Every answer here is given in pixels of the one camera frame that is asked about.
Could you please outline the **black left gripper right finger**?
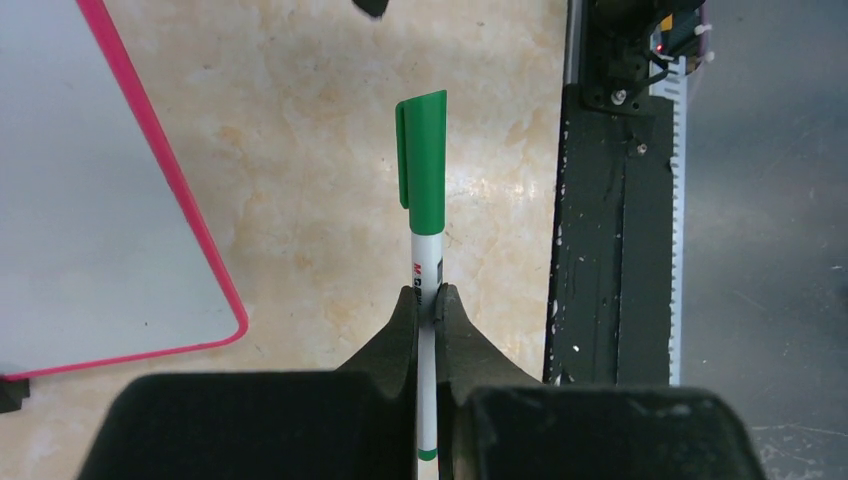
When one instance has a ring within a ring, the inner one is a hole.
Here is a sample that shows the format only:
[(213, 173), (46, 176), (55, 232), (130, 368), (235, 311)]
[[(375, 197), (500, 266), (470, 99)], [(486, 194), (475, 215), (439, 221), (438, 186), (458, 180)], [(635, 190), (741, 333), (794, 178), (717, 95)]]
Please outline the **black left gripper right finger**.
[(555, 386), (527, 374), (444, 284), (436, 307), (443, 479), (762, 479), (738, 415), (699, 388)]

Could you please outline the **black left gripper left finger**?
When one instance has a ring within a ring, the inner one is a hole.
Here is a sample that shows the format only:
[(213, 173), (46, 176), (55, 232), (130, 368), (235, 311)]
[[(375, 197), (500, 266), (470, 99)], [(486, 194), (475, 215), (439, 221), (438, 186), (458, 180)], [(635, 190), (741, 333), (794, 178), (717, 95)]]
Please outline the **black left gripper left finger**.
[(411, 479), (416, 298), (328, 371), (160, 373), (113, 401), (83, 479)]

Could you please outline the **pink framed whiteboard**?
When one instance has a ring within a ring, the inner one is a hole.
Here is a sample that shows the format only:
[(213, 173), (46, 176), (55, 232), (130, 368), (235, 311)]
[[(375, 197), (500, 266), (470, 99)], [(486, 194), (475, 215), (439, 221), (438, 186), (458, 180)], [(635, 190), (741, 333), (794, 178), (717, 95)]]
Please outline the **pink framed whiteboard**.
[(1, 376), (214, 348), (248, 315), (101, 1), (1, 5)]

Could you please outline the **green capped whiteboard marker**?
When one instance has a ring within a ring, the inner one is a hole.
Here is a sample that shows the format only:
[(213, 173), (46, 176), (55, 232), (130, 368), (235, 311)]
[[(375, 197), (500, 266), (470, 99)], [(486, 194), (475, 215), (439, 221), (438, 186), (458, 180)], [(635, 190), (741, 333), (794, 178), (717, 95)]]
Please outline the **green capped whiteboard marker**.
[(448, 93), (439, 90), (395, 108), (399, 201), (408, 211), (417, 303), (416, 452), (421, 466), (438, 459), (435, 321), (443, 283), (447, 103)]

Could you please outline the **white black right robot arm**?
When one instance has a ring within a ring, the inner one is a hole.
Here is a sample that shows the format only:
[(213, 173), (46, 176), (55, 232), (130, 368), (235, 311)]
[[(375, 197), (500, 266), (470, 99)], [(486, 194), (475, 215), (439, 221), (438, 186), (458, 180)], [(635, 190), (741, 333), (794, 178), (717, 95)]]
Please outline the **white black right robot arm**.
[(679, 386), (673, 317), (683, 61), (653, 44), (698, 1), (573, 1), (560, 116), (543, 374), (435, 307), (443, 479), (761, 479), (744, 423)]

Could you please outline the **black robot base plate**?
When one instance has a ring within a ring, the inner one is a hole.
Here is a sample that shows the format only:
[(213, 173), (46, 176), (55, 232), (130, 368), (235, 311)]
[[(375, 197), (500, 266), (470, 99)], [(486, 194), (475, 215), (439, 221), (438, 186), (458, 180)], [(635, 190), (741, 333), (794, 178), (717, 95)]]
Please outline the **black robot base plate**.
[(670, 379), (673, 105), (638, 115), (563, 90), (543, 379), (665, 385)]

